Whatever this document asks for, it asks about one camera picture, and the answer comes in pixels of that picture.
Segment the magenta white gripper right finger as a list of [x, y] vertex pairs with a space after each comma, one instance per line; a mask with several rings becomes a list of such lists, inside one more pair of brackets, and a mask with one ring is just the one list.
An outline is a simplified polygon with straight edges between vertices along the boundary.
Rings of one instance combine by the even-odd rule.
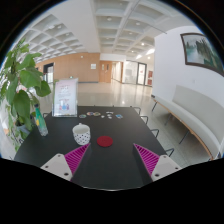
[[133, 144], [133, 147], [134, 152], [137, 154], [137, 158], [139, 159], [140, 169], [144, 173], [144, 179], [157, 181], [181, 170], [181, 167], [168, 155], [159, 156], [138, 144]]

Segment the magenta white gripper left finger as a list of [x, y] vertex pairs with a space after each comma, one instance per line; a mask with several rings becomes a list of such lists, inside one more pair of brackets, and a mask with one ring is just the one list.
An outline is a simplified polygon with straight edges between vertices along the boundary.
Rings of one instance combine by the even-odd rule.
[[47, 161], [42, 169], [70, 181], [77, 171], [90, 144], [80, 146], [67, 154], [56, 154]]

